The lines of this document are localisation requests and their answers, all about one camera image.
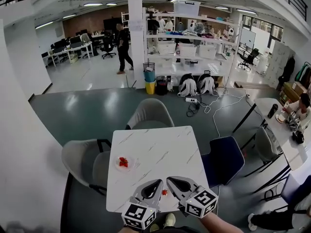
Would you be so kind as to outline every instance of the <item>seated person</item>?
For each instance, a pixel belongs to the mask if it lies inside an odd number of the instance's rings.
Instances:
[[[296,113],[296,116],[300,119],[300,127],[302,130],[304,130],[311,120],[311,108],[310,108],[310,98],[309,95],[306,93],[301,94],[300,100],[291,103],[287,109],[286,112],[291,113],[294,111]]]
[[[248,227],[255,231],[258,227],[273,231],[299,230],[311,222],[311,183],[305,181],[294,193],[287,211],[250,214]]]

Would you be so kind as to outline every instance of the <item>power strip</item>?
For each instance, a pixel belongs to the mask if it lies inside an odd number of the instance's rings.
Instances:
[[[193,98],[186,98],[186,102],[189,102],[189,103],[197,103],[198,100],[197,100],[197,99],[193,99]]]

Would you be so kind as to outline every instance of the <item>gray floor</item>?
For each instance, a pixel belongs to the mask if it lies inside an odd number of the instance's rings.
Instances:
[[[277,92],[266,90],[247,90],[252,99],[260,97],[278,97]],[[229,94],[242,96],[243,89],[229,89]],[[35,96],[31,105],[39,118],[51,134],[63,145],[70,140],[83,140],[92,138],[112,139],[114,130],[124,129],[128,119],[140,101],[145,98],[158,98],[166,105],[175,126],[191,125],[201,154],[209,153],[210,140],[218,137],[213,124],[212,115],[220,106],[231,104],[237,98],[223,96],[213,103],[209,114],[204,109],[194,117],[186,117],[188,103],[176,93],[165,96],[147,95],[144,90],[106,89],[76,91],[67,93],[53,93]],[[202,101],[211,103],[215,97],[203,95]],[[244,117],[250,105],[243,99],[238,104],[224,108],[217,112],[215,120],[221,136],[232,135],[232,131]],[[239,146],[242,146],[255,132],[261,123],[261,118],[253,112],[245,123],[233,134]],[[249,232],[247,216],[251,212],[260,213],[268,209],[276,209],[284,204],[282,199],[271,202],[260,202],[263,191],[255,195],[254,190],[263,185],[285,166],[285,160],[279,158],[265,172],[254,174],[247,178],[243,175],[255,170],[262,162],[258,155],[247,147],[245,166],[237,177],[226,187],[222,186],[219,199],[218,215],[229,223]],[[187,224],[190,227],[205,230],[194,217],[185,218],[181,213],[175,213],[177,226]],[[122,227],[120,214],[110,213],[105,209],[105,197],[91,189],[73,182],[69,198],[68,232],[75,233],[103,233],[118,232]]]

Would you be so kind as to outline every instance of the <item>black hair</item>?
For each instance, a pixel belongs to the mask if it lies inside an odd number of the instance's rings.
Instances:
[[[310,97],[307,93],[301,94],[300,99],[307,108],[310,106]]]

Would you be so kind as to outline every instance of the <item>yellow bucket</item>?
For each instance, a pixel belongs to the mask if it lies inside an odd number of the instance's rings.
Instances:
[[[153,82],[145,82],[146,92],[148,94],[154,94],[156,89],[156,81]]]

